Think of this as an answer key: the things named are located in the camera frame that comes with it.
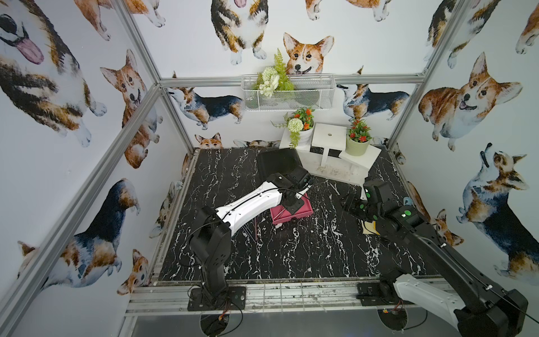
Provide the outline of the green pot red flowers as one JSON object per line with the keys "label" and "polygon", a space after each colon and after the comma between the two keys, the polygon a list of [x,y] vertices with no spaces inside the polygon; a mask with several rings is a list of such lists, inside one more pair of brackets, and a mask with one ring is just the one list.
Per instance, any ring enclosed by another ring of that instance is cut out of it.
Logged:
{"label": "green pot red flowers", "polygon": [[363,119],[355,119],[348,129],[345,152],[354,157],[364,155],[372,139],[370,131],[371,128]]}

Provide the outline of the yellow sticky note pad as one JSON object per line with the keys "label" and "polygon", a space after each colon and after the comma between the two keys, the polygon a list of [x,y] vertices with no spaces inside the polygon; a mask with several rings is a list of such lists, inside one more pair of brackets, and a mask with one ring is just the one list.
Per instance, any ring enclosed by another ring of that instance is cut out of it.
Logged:
{"label": "yellow sticky note pad", "polygon": [[365,235],[379,235],[380,233],[376,230],[376,222],[360,221],[362,233]]}

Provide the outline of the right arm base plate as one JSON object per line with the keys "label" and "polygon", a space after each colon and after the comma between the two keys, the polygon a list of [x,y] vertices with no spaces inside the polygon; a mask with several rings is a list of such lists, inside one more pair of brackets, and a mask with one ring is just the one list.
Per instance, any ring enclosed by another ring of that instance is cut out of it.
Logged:
{"label": "right arm base plate", "polygon": [[396,306],[400,302],[394,286],[387,281],[360,282],[357,284],[358,299],[363,306]]}

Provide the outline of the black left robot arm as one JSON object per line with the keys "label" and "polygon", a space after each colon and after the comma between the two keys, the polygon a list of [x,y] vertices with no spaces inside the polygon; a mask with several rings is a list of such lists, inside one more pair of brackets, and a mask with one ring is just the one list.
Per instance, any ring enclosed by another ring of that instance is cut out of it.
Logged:
{"label": "black left robot arm", "polygon": [[282,205],[296,213],[303,205],[303,195],[312,187],[313,177],[302,166],[288,174],[274,173],[253,192],[235,202],[213,209],[203,207],[195,219],[188,244],[202,273],[202,285],[190,295],[189,311],[242,310],[246,294],[242,286],[230,287],[224,264],[231,256],[232,238],[245,224],[265,211]]}

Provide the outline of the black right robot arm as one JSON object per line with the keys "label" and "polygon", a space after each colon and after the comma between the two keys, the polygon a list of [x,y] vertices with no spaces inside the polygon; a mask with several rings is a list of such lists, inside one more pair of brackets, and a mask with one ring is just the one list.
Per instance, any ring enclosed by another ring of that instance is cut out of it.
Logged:
{"label": "black right robot arm", "polygon": [[401,205],[384,181],[363,184],[359,194],[341,199],[355,218],[373,223],[376,234],[417,251],[449,283],[444,292],[410,274],[392,284],[397,296],[444,320],[462,336],[517,336],[522,332],[529,302],[517,290],[504,290],[443,241],[412,205]]}

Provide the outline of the white wooden stand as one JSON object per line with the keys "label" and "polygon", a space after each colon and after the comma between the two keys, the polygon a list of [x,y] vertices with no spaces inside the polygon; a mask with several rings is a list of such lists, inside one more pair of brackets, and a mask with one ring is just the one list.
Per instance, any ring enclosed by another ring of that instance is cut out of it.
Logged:
{"label": "white wooden stand", "polygon": [[363,185],[381,149],[368,145],[361,156],[346,153],[347,128],[318,123],[301,131],[296,146],[300,161],[313,176]]}

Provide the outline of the green fern with white flowers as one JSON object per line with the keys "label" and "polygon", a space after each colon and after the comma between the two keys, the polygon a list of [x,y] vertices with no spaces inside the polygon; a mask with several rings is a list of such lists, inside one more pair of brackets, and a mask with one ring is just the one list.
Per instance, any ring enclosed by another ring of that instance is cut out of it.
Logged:
{"label": "green fern with white flowers", "polygon": [[266,67],[253,86],[263,96],[272,98],[278,91],[294,91],[295,87],[286,72],[286,64],[279,49],[274,55],[274,65]]}

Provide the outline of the white pot orange flowers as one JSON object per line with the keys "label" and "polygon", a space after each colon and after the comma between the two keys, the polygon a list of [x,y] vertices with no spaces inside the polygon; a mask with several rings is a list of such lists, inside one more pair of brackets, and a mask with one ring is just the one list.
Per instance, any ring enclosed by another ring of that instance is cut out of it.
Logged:
{"label": "white pot orange flowers", "polygon": [[286,113],[282,123],[272,122],[272,126],[286,129],[289,132],[289,147],[297,148],[312,137],[315,125],[313,112],[311,107],[298,108],[295,112]]}

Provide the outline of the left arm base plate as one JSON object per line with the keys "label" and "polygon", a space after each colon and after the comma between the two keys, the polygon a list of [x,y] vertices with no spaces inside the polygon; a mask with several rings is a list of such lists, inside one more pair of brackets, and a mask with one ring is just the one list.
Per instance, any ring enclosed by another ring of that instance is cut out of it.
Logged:
{"label": "left arm base plate", "polygon": [[210,296],[202,288],[193,288],[189,293],[188,311],[244,310],[246,287],[230,286],[217,296]]}

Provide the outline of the black drawer cabinet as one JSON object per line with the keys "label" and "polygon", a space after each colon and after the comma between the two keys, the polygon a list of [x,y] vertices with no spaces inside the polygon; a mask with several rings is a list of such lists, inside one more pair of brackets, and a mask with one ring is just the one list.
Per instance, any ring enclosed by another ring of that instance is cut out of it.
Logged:
{"label": "black drawer cabinet", "polygon": [[292,148],[261,152],[256,161],[260,182],[266,181],[272,174],[284,176],[303,166],[297,150]]}

